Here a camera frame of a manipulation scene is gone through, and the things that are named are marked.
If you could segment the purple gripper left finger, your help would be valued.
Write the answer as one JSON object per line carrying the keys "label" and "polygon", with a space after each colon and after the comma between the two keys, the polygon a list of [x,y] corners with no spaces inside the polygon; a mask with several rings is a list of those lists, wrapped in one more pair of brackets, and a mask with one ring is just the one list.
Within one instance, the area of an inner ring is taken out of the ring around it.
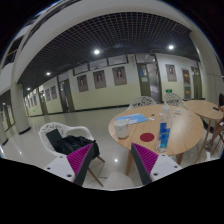
{"label": "purple gripper left finger", "polygon": [[74,184],[78,186],[83,185],[89,164],[93,157],[93,144],[88,144],[66,156],[73,172],[75,173]]}

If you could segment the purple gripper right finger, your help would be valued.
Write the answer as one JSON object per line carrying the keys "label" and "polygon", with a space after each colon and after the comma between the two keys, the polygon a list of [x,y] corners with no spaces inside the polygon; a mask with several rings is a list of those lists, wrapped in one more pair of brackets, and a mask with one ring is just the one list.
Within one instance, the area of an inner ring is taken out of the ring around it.
{"label": "purple gripper right finger", "polygon": [[136,143],[131,144],[131,154],[139,171],[142,184],[150,184],[152,182],[150,173],[158,159],[158,155]]}

